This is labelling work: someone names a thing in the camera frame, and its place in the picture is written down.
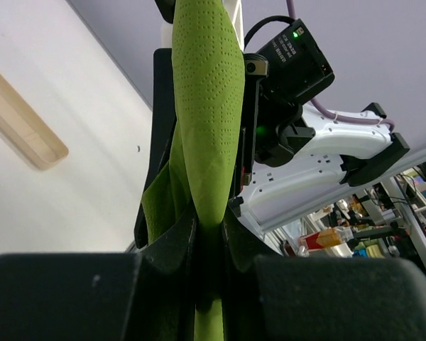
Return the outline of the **green paper napkin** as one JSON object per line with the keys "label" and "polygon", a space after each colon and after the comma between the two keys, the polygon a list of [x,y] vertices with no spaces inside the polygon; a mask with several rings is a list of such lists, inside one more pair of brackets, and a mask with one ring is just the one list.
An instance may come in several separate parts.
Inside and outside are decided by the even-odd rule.
{"label": "green paper napkin", "polygon": [[172,32],[177,121],[168,162],[143,193],[155,242],[193,203],[206,284],[218,279],[215,242],[229,198],[244,97],[244,58],[221,1],[177,1]]}

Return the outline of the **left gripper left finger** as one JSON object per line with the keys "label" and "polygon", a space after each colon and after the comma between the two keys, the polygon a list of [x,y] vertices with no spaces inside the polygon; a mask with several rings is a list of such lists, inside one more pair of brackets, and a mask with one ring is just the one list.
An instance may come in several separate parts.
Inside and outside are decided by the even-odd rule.
{"label": "left gripper left finger", "polygon": [[193,340],[192,256],[197,214],[181,218],[142,253],[136,288],[137,340]]}

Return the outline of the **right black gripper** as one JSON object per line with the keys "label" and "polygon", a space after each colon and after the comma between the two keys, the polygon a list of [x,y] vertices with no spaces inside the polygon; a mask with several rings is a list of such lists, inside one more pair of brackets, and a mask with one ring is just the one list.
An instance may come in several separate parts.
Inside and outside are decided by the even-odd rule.
{"label": "right black gripper", "polygon": [[[324,56],[316,50],[313,38],[304,39],[302,46],[302,56],[312,61],[312,67],[277,65],[275,49],[262,48],[252,55],[268,61],[269,71],[265,80],[254,76],[246,79],[239,149],[229,195],[232,206],[243,203],[240,194],[251,182],[255,162],[276,167],[293,158],[302,139],[296,138],[295,144],[284,146],[283,130],[292,128],[300,132],[302,104],[313,100],[334,80],[329,64],[319,65]],[[175,129],[171,54],[169,48],[157,49],[153,54],[153,126],[147,186],[168,161]]]}

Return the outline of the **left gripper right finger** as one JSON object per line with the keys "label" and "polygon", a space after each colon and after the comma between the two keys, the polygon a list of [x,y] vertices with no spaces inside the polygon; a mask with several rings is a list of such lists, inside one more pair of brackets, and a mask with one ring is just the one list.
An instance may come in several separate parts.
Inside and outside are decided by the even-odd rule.
{"label": "left gripper right finger", "polygon": [[268,311],[258,277],[259,256],[277,256],[270,247],[240,223],[231,209],[221,224],[224,252],[222,316],[225,340],[283,340],[284,327]]}

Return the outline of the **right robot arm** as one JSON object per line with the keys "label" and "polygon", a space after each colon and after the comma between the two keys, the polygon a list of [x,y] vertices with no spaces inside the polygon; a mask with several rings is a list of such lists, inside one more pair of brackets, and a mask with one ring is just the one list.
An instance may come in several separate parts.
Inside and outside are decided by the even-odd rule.
{"label": "right robot arm", "polygon": [[155,60],[156,93],[165,108],[153,112],[153,137],[174,116],[168,147],[155,176],[148,176],[136,220],[137,244],[156,240],[188,202],[206,225],[226,207],[238,216],[278,194],[317,183],[356,187],[384,174],[408,151],[376,103],[362,112],[333,112],[316,97],[333,71],[306,25],[269,16],[285,29],[255,54],[239,54],[230,28],[214,18],[217,1],[184,1],[180,29],[187,45],[162,48]]}

